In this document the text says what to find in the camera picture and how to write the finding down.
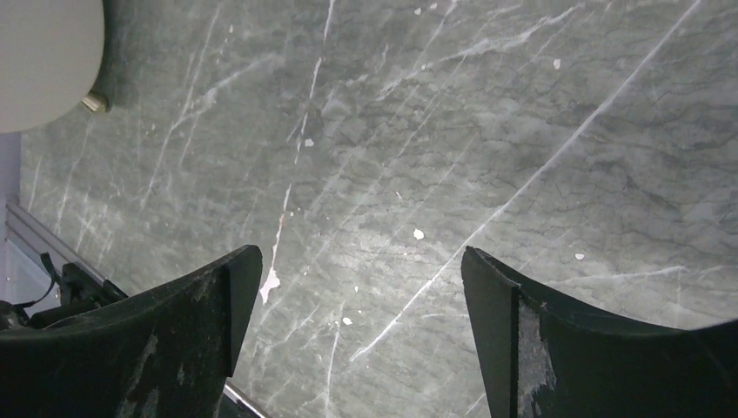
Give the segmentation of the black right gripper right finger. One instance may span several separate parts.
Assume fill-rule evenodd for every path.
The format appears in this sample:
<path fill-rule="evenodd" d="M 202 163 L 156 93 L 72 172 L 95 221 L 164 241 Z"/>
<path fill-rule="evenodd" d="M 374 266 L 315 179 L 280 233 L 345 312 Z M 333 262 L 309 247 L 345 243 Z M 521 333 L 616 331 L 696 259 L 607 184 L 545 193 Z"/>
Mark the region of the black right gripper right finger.
<path fill-rule="evenodd" d="M 633 320 L 475 247 L 460 270 L 491 416 L 736 416 L 735 320 L 695 330 Z"/>

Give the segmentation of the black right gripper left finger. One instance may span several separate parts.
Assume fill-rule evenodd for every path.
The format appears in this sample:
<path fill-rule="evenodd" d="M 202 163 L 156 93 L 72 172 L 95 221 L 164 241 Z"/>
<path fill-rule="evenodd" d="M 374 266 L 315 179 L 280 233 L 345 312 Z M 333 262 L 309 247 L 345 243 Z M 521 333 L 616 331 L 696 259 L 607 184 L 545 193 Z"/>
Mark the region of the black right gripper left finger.
<path fill-rule="evenodd" d="M 242 246 L 124 297 L 111 283 L 20 324 L 1 308 L 4 417 L 217 417 L 258 297 Z"/>

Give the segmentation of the cream cylindrical container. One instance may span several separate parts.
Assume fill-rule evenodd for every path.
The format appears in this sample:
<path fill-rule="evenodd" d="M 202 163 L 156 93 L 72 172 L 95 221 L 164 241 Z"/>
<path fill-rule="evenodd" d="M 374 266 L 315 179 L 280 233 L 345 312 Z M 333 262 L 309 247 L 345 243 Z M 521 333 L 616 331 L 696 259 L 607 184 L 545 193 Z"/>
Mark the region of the cream cylindrical container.
<path fill-rule="evenodd" d="M 92 90 L 104 54 L 102 0 L 1 2 L 1 132 L 61 118 Z"/>

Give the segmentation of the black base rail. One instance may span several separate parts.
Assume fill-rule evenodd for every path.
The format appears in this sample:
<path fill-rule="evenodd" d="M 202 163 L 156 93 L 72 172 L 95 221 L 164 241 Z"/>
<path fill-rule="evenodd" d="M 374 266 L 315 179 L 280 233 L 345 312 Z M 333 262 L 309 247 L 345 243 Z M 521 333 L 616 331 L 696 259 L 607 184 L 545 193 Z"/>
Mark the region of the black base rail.
<path fill-rule="evenodd" d="M 40 260 L 50 276 L 50 286 L 37 300 L 16 304 L 2 300 L 2 331 L 20 328 L 44 329 L 61 320 L 128 298 L 128 295 L 115 284 L 109 280 L 99 283 L 76 263 L 63 265 L 62 272 L 59 273 L 49 253 L 42 253 Z M 54 287 L 57 287 L 59 292 L 60 306 L 29 316 L 27 310 L 49 296 Z"/>

